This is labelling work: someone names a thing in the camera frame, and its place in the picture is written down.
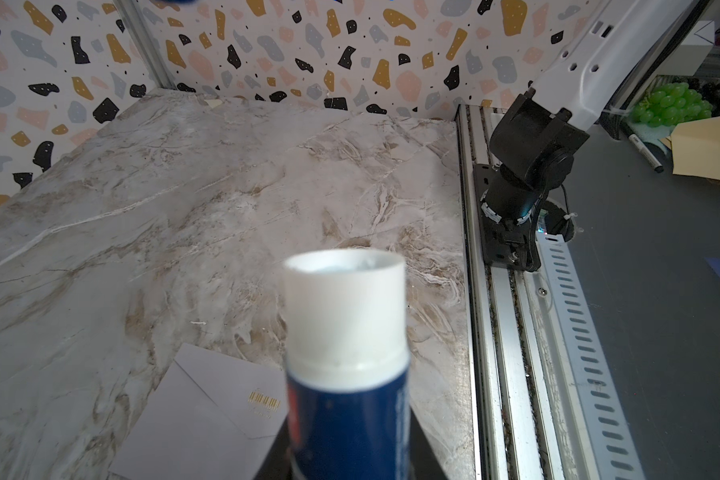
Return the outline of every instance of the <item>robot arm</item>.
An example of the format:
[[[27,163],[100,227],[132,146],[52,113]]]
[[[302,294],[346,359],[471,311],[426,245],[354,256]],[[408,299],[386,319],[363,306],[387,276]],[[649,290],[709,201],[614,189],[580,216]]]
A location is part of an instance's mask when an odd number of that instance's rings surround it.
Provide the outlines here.
[[[695,0],[602,0],[585,29],[499,122],[501,160],[481,200],[486,259],[540,266],[534,230],[541,204],[562,185],[586,130],[645,52]]]

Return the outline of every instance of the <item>dark gray table surface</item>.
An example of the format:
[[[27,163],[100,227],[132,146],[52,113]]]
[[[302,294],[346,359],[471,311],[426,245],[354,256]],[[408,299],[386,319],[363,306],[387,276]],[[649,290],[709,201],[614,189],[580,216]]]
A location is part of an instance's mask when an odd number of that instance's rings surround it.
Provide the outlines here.
[[[648,479],[720,480],[720,185],[656,174],[595,126],[569,242]],[[560,198],[559,190],[553,197]]]

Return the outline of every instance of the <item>gold barcode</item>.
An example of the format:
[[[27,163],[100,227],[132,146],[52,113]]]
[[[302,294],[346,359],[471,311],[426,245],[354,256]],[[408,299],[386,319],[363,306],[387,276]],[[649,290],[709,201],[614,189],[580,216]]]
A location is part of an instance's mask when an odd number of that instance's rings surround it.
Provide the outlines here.
[[[277,410],[278,407],[280,407],[280,401],[278,399],[266,396],[261,392],[251,392],[251,395],[248,397],[248,402],[259,403],[273,411]]]

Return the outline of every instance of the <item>blue bottle body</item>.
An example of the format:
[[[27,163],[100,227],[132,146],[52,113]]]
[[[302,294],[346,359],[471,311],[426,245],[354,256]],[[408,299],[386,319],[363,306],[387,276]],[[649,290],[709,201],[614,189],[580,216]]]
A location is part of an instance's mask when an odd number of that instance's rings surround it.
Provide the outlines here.
[[[294,478],[406,480],[408,370],[360,392],[324,392],[288,374]]]

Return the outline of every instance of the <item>white envelope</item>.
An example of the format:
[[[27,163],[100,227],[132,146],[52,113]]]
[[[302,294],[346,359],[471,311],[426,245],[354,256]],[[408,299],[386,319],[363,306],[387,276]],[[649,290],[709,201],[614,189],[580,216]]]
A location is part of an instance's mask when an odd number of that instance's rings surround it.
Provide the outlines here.
[[[285,374],[185,343],[110,472],[130,480],[250,480],[288,413]]]

